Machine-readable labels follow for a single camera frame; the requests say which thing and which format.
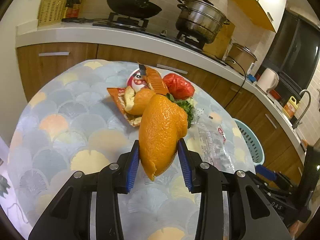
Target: electric kettle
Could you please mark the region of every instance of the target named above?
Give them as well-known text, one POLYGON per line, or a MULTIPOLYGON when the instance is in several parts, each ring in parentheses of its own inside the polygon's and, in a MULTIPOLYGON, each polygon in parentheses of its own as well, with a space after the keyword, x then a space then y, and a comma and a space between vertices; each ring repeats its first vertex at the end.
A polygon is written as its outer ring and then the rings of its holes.
POLYGON ((257 86, 266 94, 275 89, 279 82, 278 74, 270 68, 267 68, 259 78, 257 86))

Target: cartoon face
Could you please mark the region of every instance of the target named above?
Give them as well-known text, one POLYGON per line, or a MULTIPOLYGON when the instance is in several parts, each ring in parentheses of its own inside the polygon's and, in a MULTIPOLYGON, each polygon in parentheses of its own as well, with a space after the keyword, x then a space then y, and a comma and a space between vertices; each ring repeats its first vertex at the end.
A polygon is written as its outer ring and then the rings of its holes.
POLYGON ((140 70, 137 69, 129 77, 127 85, 131 86, 135 92, 138 92, 141 88, 147 86, 147 83, 140 74, 140 70))

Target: wok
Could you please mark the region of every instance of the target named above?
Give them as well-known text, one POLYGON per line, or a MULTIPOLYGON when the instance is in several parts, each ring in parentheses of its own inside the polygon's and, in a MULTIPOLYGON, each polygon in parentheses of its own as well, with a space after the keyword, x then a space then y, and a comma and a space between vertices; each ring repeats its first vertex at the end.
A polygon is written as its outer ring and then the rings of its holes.
POLYGON ((111 10, 128 17, 147 19, 161 12, 161 8, 149 0, 107 0, 111 10))

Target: faucet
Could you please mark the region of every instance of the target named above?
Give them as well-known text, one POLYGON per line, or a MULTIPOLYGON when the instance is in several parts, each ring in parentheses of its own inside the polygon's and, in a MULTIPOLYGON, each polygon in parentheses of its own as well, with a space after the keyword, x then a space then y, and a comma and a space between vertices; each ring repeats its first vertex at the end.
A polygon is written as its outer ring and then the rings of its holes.
POLYGON ((311 94, 310 94, 310 92, 309 92, 308 90, 306 90, 306 89, 301 90, 299 96, 302 97, 302 96, 304 95, 304 93, 308 93, 308 95, 309 95, 309 102, 308 102, 308 105, 307 105, 306 109, 303 111, 302 115, 301 115, 301 116, 299 117, 299 119, 292 125, 292 129, 296 129, 299 124, 302 124, 302 122, 300 122, 300 121, 301 121, 302 117, 305 115, 306 111, 309 109, 309 106, 310 106, 310 104, 311 104, 311 94))

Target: wooden cutting board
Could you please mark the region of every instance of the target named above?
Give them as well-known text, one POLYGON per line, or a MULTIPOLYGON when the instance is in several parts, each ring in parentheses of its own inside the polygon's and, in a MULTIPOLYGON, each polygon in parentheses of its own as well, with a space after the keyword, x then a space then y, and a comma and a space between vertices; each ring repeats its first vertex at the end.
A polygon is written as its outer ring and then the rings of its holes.
POLYGON ((230 22, 229 25, 223 25, 213 43, 204 45, 204 52, 208 52, 209 54, 222 59, 228 48, 234 30, 235 25, 232 22, 230 22))

